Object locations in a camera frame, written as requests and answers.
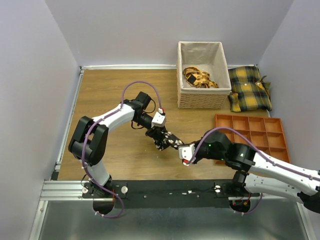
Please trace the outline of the black floral tie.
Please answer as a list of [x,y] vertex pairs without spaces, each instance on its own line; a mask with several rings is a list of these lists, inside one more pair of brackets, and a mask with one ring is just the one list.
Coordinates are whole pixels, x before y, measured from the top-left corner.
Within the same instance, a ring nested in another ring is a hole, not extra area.
[[156,132],[153,137],[155,147],[159,151],[163,151],[169,147],[178,150],[179,146],[182,146],[184,142],[175,136],[172,132],[168,131],[166,128],[161,128]]

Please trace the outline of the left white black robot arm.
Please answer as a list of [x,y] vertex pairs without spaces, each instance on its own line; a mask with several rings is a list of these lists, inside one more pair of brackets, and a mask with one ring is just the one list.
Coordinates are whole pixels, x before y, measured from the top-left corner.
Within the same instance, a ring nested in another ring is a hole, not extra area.
[[146,129],[146,135],[154,140],[156,147],[168,147],[166,114],[160,103],[154,106],[154,116],[146,111],[152,98],[139,92],[132,99],[122,99],[113,110],[93,118],[83,116],[78,121],[68,145],[68,151],[81,162],[93,191],[101,198],[113,194],[112,177],[104,167],[108,135],[118,127],[136,123]]

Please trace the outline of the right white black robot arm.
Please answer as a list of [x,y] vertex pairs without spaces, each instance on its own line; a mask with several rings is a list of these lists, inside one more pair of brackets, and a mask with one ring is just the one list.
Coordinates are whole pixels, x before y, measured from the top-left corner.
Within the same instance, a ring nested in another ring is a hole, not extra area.
[[236,171],[230,191],[260,193],[292,199],[308,210],[320,212],[320,172],[279,160],[255,147],[248,139],[244,143],[231,142],[215,128],[191,145],[188,164],[202,159],[223,160]]

